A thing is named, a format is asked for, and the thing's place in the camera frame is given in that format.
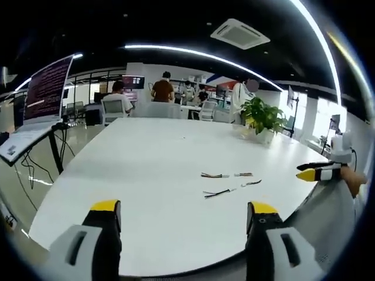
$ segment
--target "air conditioner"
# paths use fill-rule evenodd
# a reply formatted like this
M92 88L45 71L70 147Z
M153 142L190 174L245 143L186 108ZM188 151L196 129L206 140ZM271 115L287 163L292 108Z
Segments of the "air conditioner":
M211 38L226 42L243 50L270 41L262 33L237 19L228 19L211 34Z

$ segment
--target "ceiling light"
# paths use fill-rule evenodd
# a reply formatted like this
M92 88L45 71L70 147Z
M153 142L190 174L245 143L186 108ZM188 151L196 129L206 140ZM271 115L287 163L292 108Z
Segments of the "ceiling light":
M79 54L75 54L75 55L73 56L73 60L75 60L75 59L79 59L79 58L81 58L81 57L83 57L83 54L81 54L81 53L79 53Z
M208 57L210 59L213 59L213 60L217 60L217 61L221 61L223 63L226 63L226 64L229 64L231 66L234 66L234 67L237 67L241 70L244 70L248 73L251 73L252 75L255 75L257 76L258 78L262 79L263 81L267 82L268 84L274 86L277 90L279 91L283 91L283 89L279 86L277 86L275 83L273 83L272 81L270 81L269 79L263 77L262 75L256 73L255 71L252 71L246 67L243 67L237 63L233 63L232 61L229 61L229 60L226 60L226 59L222 59L221 57L216 57L216 56L213 56L211 54L206 54L206 53L202 53L202 52L198 52L198 51L194 51L194 50L189 50L189 49L183 49L183 48L177 48L177 47L170 47L170 46L158 46L158 45L125 45L124 46L125 49L159 49L159 50L170 50L170 51L177 51L177 52L184 52L184 53L190 53L190 54L195 54L195 55L198 55L198 56L202 56L202 57Z
M329 50L327 41L325 40L323 33L319 29L318 24L315 22L314 18L311 16L311 14L306 9L306 7L300 2L300 0L290 0L290 1L293 3L293 5L300 11L300 13L308 21L312 30L315 32L316 37L318 37L318 40L319 40L320 44L322 45L323 51L326 54L326 57L328 59L328 64L329 64L330 70L332 72L333 82L334 82L335 88L336 88L337 103L338 103L339 106L341 106L341 90L340 90L340 82L339 82L338 71L336 70L335 62L333 61L333 56L332 56L332 53Z
M25 80L20 86L18 86L18 87L15 89L15 91L18 92L19 89L21 89L24 85L26 85L26 84L27 84L28 82L30 82L30 81L31 81L31 77L30 77L29 79Z

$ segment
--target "computer screen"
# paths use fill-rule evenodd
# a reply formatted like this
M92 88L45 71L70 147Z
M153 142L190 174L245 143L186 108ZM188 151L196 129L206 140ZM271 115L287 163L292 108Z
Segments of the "computer screen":
M95 102L96 104L98 104L99 102L101 102L101 100L102 100L106 95L109 95L109 93L103 94L103 93L101 93L101 92L95 92L95 93L94 93L94 102Z
M64 90L63 98L68 98L69 89Z
M59 116L64 85L73 56L58 60L31 78L25 102L24 120Z
M217 97L225 97L227 90L228 89L226 87L224 87L222 85L217 85L216 86L216 96Z
M122 81L125 84L125 89L140 90L145 87L144 76L124 75Z

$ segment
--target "hand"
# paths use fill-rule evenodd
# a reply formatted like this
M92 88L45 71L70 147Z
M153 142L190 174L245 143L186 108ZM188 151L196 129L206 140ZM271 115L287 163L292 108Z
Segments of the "hand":
M341 167L340 174L341 178L346 182L352 197L356 198L359 193L359 187L361 184L367 183L367 178L347 166Z

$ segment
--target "desk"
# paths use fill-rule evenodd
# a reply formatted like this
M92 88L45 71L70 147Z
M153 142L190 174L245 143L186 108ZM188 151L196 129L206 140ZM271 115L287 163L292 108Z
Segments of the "desk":
M189 111L201 111L201 107L194 107L191 105L181 105L181 119L189 119Z
M271 204L288 218L315 186L297 179L296 167L323 160L281 134L266 148L235 137L231 124L118 118L57 178L29 235L48 248L69 226L81 224L94 203L116 198L120 275L188 272L244 250L249 201ZM207 179L201 172L230 177ZM239 172L254 177L233 177ZM260 184L240 188L259 179ZM232 188L239 189L204 199L203 191Z

